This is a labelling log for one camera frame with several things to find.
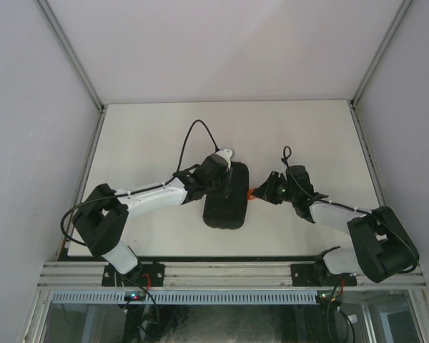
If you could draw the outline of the black plastic tool case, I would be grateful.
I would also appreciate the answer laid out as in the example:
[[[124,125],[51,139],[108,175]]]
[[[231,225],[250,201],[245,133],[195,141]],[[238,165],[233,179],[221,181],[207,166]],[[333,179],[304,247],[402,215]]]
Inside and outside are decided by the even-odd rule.
[[[247,215],[250,171],[242,162],[232,162],[232,176],[223,191],[208,194],[202,214],[203,222],[213,229],[239,229]]]

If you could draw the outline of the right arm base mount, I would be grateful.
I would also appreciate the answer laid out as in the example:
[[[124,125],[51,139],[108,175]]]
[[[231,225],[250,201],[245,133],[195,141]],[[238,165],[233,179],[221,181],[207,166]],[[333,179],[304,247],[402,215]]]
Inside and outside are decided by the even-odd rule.
[[[323,260],[326,254],[338,252],[340,249],[340,246],[327,249],[316,255],[313,262],[291,264],[292,285],[294,287],[328,287],[340,286],[341,282],[344,282],[345,286],[357,286],[356,276],[347,273],[332,274]]]

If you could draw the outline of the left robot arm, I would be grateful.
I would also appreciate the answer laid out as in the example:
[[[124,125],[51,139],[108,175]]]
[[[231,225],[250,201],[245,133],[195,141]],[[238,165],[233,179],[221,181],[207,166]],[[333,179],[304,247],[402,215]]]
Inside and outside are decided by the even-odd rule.
[[[127,220],[198,201],[208,194],[227,193],[234,155],[231,149],[220,149],[201,164],[176,171],[170,180],[148,187],[114,190],[108,184],[100,184],[76,208],[72,219],[82,244],[93,257],[111,264],[126,285],[139,283],[142,278],[139,259],[122,238]]]

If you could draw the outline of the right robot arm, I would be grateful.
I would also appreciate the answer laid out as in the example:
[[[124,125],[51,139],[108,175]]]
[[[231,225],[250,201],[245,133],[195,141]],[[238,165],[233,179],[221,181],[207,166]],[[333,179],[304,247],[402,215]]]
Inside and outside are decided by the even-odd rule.
[[[350,247],[320,254],[322,262],[315,265],[314,275],[321,284],[332,284],[341,274],[364,274],[380,283],[396,274],[414,272],[418,266],[418,250],[390,207],[361,210],[334,202],[314,190],[302,165],[289,166],[285,173],[271,172],[251,195],[271,204],[289,202],[299,218],[349,236]]]

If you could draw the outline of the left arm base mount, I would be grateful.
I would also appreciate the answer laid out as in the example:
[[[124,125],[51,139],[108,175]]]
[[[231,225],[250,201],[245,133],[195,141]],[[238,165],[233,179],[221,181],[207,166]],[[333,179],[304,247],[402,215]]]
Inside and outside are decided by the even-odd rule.
[[[102,275],[103,287],[132,287],[138,284],[144,288],[162,287],[164,283],[165,266],[153,262],[141,264],[127,274],[120,274],[111,264],[105,266]]]

